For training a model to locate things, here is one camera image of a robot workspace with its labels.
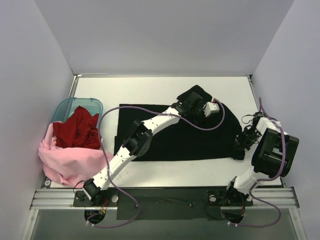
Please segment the black t shirt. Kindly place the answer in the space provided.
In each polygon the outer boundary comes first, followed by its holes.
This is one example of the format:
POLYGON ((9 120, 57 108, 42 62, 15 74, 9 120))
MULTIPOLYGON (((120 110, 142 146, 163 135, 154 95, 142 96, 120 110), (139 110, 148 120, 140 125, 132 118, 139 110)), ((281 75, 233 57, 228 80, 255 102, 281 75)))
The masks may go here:
MULTIPOLYGON (((168 105, 122 103, 119 110, 117 135, 114 138, 114 152, 118 152, 130 126, 135 120, 148 120, 154 112, 162 113, 168 105)), ((204 121, 194 121, 201 130, 183 120, 153 136, 149 150, 137 162, 151 161, 193 161, 231 158, 242 161, 245 150, 234 147, 235 140, 242 133, 239 120, 225 106, 204 121)))

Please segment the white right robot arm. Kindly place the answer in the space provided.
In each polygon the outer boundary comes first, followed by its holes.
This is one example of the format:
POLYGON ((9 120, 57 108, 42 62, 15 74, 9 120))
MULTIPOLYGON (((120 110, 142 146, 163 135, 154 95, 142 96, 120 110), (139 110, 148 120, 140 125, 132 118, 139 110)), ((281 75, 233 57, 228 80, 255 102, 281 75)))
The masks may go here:
POLYGON ((223 192, 223 199, 229 205, 248 198, 250 192, 265 182, 271 182, 289 173, 300 140, 283 131, 281 123, 267 118, 262 112, 252 116, 251 124, 236 138, 235 146, 249 150, 258 143, 249 169, 234 177, 223 192))

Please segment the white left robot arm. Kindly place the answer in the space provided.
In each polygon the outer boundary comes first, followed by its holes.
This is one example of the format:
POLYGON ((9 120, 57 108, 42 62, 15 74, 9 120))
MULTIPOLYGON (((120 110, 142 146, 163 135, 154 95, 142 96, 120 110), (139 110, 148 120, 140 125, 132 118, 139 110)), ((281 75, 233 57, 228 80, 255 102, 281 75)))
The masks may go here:
POLYGON ((102 191, 109 187, 111 181, 128 163, 147 153, 154 135, 177 124, 179 120, 194 127, 193 121, 187 118, 196 117, 206 120, 221 109, 218 102, 206 102, 199 94, 192 92, 185 100, 173 103, 164 112, 156 113, 150 119, 135 120, 118 152, 111 160, 106 160, 106 167, 84 182, 82 189, 85 200, 91 206, 98 206, 103 200, 102 191))

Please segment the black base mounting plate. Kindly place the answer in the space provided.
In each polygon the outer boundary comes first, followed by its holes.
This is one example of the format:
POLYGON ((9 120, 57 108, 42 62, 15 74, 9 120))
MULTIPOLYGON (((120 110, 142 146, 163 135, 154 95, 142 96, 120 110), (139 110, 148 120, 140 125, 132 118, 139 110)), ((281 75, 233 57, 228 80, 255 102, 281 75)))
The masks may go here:
POLYGON ((73 206, 86 208, 85 217, 116 208, 116 218, 121 221, 133 216, 137 220, 222 220, 224 217, 239 220, 245 209, 253 206, 250 196, 242 193, 227 196, 223 187, 128 188, 126 192, 109 188, 91 202, 78 190, 73 206))

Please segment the red t shirt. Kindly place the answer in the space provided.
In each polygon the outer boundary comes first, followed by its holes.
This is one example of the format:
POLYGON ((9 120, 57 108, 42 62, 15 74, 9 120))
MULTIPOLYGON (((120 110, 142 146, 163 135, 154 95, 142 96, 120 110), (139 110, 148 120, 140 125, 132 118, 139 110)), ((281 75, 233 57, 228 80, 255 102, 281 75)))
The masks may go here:
POLYGON ((56 146, 60 148, 100 149, 98 119, 98 113, 91 115, 86 108, 78 106, 73 115, 65 122, 56 121, 53 123, 56 146))

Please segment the teal plastic bin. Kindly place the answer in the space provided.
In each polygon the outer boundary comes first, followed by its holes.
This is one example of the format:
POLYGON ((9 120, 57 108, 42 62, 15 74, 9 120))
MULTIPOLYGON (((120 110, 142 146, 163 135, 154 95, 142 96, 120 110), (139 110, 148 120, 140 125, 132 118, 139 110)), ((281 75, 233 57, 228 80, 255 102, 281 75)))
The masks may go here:
POLYGON ((56 108, 52 117, 52 122, 64 123, 69 117, 71 117, 77 107, 85 108, 91 116, 99 115, 98 121, 101 119, 103 113, 103 104, 96 98, 77 98, 70 97, 63 100, 56 108))

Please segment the pink t shirt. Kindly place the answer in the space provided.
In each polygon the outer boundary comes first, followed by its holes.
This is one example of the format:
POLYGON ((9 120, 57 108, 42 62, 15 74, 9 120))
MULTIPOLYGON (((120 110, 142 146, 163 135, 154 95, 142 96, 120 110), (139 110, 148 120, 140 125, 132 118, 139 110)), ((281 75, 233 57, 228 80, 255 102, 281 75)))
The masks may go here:
POLYGON ((74 187, 78 182, 92 178, 107 165, 100 149, 62 148, 56 146, 56 143, 54 126, 50 123, 39 144, 38 156, 43 163, 45 176, 52 182, 74 187))

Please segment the aluminium front rail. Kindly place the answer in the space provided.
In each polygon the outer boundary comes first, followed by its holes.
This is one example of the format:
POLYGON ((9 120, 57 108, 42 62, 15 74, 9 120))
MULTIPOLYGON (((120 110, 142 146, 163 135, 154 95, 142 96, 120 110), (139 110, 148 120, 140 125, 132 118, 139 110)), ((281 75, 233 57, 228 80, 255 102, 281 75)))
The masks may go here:
MULTIPOLYGON (((298 198, 293 188, 257 188, 253 195, 279 209, 298 209, 298 198)), ((30 210, 99 210, 97 206, 74 206, 71 188, 36 189, 30 210)))

